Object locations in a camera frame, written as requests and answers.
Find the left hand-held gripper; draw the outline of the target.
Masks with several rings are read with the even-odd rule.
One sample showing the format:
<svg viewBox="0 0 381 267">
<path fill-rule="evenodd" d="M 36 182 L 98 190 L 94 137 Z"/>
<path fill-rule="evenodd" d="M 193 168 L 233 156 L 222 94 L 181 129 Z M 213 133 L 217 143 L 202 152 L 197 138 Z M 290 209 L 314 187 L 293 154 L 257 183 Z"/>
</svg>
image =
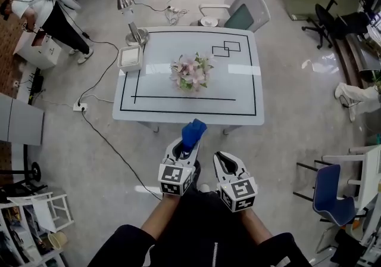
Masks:
<svg viewBox="0 0 381 267">
<path fill-rule="evenodd" d="M 175 139 L 167 148 L 158 171 L 158 182 L 163 194 L 182 196 L 193 180 L 200 141 L 197 141 L 185 159 L 182 138 Z"/>
</svg>

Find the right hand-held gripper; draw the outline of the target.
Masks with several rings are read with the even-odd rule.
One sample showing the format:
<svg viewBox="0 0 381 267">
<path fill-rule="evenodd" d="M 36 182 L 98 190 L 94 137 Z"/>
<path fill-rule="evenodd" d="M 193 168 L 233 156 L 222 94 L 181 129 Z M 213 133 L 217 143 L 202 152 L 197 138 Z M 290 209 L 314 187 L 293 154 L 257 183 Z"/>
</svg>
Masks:
<svg viewBox="0 0 381 267">
<path fill-rule="evenodd" d="M 258 194 L 258 185 L 238 157 L 219 151 L 213 155 L 217 193 L 231 212 L 251 208 Z"/>
</svg>

